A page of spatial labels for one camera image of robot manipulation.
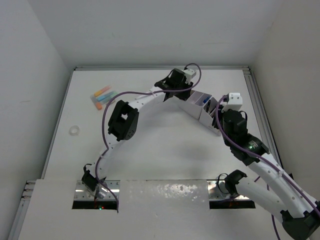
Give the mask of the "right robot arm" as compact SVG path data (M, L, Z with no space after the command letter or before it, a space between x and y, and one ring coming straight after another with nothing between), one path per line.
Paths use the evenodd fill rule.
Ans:
M224 179L226 194L243 195L271 213L294 240L308 239L320 226L320 202L304 191L278 165L264 143L248 132L240 111L216 112L217 127L226 146L245 166L258 174L272 191L235 170Z

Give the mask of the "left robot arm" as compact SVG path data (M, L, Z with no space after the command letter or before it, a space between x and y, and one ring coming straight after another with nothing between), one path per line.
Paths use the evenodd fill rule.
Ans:
M131 102L117 101L107 124L105 124L105 120L110 104L106 105L101 123L105 149L96 162L90 164L89 167L84 167L81 179L88 190L94 192L99 184L103 184L106 178L107 163L109 163L113 152L134 136L138 127L139 115L172 97L186 101L191 96L191 90L194 87L192 78L196 74L195 70L187 66L183 70L175 68L164 79L157 81L147 92L125 91L111 99L114 101L126 94L137 95Z

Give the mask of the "large black-handled scissors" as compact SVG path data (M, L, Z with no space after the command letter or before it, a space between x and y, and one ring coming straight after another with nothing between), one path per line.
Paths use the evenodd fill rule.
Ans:
M210 112L211 112L211 102L212 101L210 99L207 101L207 105L206 105L206 109L205 109L207 114L210 114Z

